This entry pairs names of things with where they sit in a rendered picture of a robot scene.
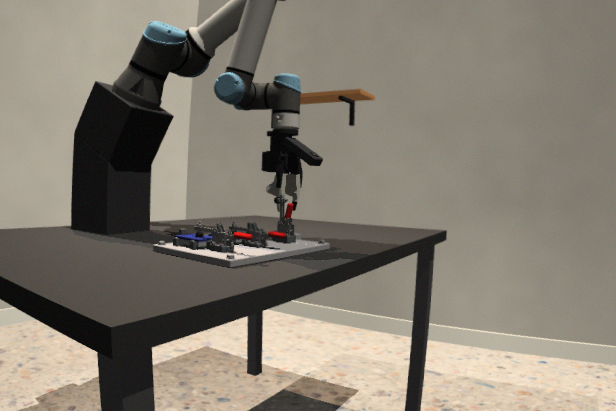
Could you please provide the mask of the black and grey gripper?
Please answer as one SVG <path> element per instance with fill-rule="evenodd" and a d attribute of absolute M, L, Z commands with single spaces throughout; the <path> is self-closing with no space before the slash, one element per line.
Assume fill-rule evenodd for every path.
<path fill-rule="evenodd" d="M 273 131 L 267 131 L 267 136 L 271 137 L 272 148 L 266 152 L 280 152 L 262 152 L 262 171 L 276 172 L 274 182 L 267 186 L 266 191 L 276 197 L 285 194 L 292 196 L 293 211 L 295 211 L 302 186 L 301 161 L 297 155 L 283 146 L 282 142 L 285 137 L 298 136 L 298 130 L 273 129 Z M 283 151 L 286 152 L 283 153 Z"/>

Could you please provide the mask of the red-handled toggle clamp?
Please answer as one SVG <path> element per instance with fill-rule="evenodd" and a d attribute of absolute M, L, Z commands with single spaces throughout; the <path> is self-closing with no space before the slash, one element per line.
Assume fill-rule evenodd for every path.
<path fill-rule="evenodd" d="M 285 203 L 288 201 L 288 199 L 285 198 L 285 195 L 280 195 L 280 197 L 275 197 L 274 198 L 274 202 L 276 204 L 280 203 L 280 216 L 283 217 L 285 216 L 286 221 L 279 221 L 278 222 L 278 226 L 277 226 L 277 232 L 279 233 L 285 233 L 286 237 L 285 238 L 275 238 L 275 242 L 280 242 L 280 243 L 294 243 L 296 242 L 296 234 L 294 233 L 295 230 L 295 224 L 292 224 L 292 220 L 293 218 L 291 218 L 292 215 L 292 210 L 293 210 L 293 204 L 289 203 L 287 205 L 287 209 L 286 209 L 286 214 L 285 214 Z"/>

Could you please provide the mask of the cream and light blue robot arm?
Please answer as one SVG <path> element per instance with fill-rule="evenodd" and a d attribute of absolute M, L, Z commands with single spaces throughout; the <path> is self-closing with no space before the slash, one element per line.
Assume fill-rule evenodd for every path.
<path fill-rule="evenodd" d="M 273 129 L 298 130 L 300 78 L 278 74 L 273 83 L 252 82 L 276 2 L 230 0 L 199 27 L 186 32 L 150 22 L 112 91 L 136 105 L 158 110 L 169 72 L 189 78 L 201 75 L 215 49 L 237 32 L 226 71 L 214 84 L 216 96 L 238 110 L 273 108 Z"/>

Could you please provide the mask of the toggle clamp with red handle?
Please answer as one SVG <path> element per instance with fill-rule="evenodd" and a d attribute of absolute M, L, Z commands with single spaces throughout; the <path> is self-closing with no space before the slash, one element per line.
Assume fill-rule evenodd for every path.
<path fill-rule="evenodd" d="M 237 233 L 234 233 L 233 235 L 231 232 L 226 232 L 222 223 L 217 223 L 217 229 L 213 229 L 213 228 L 203 227 L 201 224 L 201 221 L 198 221 L 197 226 L 194 226 L 194 230 L 197 231 L 196 237 L 198 238 L 203 237 L 202 231 L 211 232 L 212 233 L 212 244 L 210 244 L 210 251 L 221 252 L 221 253 L 234 251 L 234 244 L 232 240 L 235 240 L 235 239 L 251 240 L 252 239 L 252 235 L 250 234 L 244 234 L 244 233 L 237 232 Z"/>
<path fill-rule="evenodd" d="M 252 234 L 253 238 L 251 240 L 247 240 L 247 242 L 245 242 L 245 246 L 255 247 L 255 248 L 267 247 L 268 246 L 268 242 L 266 241 L 266 238 L 270 239 L 270 238 L 273 238 L 273 237 L 277 237 L 277 238 L 285 238 L 286 237 L 285 233 L 279 233 L 279 232 L 271 231 L 271 232 L 269 232 L 267 234 L 265 231 L 260 231 L 258 226 L 257 226 L 257 223 L 252 223 L 251 224 L 251 228 L 244 228 L 244 227 L 240 228 L 240 227 L 237 226 L 236 221 L 233 221 L 233 224 L 232 224 L 232 226 L 229 226 L 229 229 L 232 230 L 232 234 L 237 232 L 237 230 L 238 231 L 245 231 L 245 232 L 247 232 L 247 234 Z"/>

